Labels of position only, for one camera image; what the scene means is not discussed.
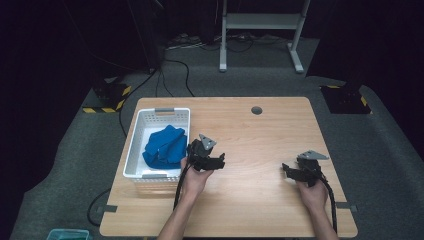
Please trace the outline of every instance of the person's right hand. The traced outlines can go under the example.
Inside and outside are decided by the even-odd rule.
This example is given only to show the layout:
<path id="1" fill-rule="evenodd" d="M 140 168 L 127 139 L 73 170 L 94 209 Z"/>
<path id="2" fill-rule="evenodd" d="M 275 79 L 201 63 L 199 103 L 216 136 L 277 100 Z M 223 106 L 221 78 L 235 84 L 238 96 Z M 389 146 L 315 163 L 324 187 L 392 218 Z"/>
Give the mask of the person's right hand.
<path id="1" fill-rule="evenodd" d="M 306 186 L 304 182 L 296 181 L 296 184 L 299 187 L 302 202 L 309 211 L 324 210 L 328 191 L 323 182 L 317 180 L 313 187 Z"/>

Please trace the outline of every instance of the wooden table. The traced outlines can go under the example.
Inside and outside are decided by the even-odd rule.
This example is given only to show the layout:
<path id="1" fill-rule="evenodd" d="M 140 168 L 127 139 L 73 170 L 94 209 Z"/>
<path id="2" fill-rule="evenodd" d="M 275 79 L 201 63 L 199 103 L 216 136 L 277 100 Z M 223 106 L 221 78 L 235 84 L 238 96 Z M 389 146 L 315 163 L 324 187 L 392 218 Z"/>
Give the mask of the wooden table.
<path id="1" fill-rule="evenodd" d="M 252 107 L 262 113 L 252 113 Z M 202 133 L 218 144 L 211 157 L 225 153 L 225 168 L 209 178 L 193 209 L 187 237 L 311 237 L 309 215 L 299 191 L 284 177 L 282 163 L 314 150 L 329 156 L 309 100 L 303 97 L 142 98 L 143 108 L 191 109 L 190 142 Z M 143 198 L 123 176 L 135 116 L 131 123 L 100 232 L 105 236 L 157 236 L 174 199 Z M 319 162 L 336 202 L 346 202 L 333 163 Z M 327 214 L 331 217 L 330 202 Z M 340 237 L 357 228 L 349 208 L 337 209 Z"/>

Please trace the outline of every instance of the blue towel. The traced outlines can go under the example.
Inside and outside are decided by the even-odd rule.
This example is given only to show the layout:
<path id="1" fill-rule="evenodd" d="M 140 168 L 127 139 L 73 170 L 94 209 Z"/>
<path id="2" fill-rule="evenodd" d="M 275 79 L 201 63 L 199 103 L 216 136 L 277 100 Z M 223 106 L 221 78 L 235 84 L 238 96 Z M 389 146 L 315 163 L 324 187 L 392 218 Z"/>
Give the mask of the blue towel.
<path id="1" fill-rule="evenodd" d="M 171 125 L 152 133 L 143 152 L 146 164 L 156 169 L 178 169 L 186 155 L 187 136 L 182 128 Z"/>

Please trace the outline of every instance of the hand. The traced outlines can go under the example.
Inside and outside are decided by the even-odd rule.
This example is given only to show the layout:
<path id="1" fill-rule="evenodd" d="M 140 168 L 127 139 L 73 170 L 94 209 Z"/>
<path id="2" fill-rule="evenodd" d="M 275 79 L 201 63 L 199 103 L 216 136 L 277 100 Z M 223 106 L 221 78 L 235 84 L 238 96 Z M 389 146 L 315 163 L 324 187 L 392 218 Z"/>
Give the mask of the hand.
<path id="1" fill-rule="evenodd" d="M 181 169 L 184 169 L 186 164 L 187 158 L 183 158 L 181 160 Z M 213 170 L 199 172 L 192 167 L 189 168 L 184 179 L 182 198 L 190 197 L 192 200 L 197 199 L 200 193 L 203 192 L 206 181 L 208 180 L 209 176 L 212 175 L 212 173 Z"/>
<path id="2" fill-rule="evenodd" d="M 328 191 L 323 182 L 317 180 L 313 187 L 307 187 L 304 182 L 296 181 L 296 184 L 299 187 L 303 204 L 309 211 L 324 210 Z"/>

